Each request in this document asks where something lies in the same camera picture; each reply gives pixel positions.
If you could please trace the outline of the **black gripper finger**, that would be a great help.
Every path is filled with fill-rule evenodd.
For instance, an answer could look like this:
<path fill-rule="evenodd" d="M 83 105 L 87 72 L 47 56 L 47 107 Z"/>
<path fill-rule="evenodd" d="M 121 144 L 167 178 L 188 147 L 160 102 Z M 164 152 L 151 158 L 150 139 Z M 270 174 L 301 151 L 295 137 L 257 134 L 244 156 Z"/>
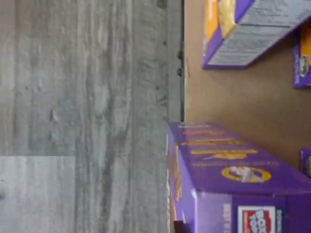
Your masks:
<path fill-rule="evenodd" d="M 188 223 L 183 221 L 174 221 L 173 222 L 173 232 L 174 233 L 191 233 Z"/>

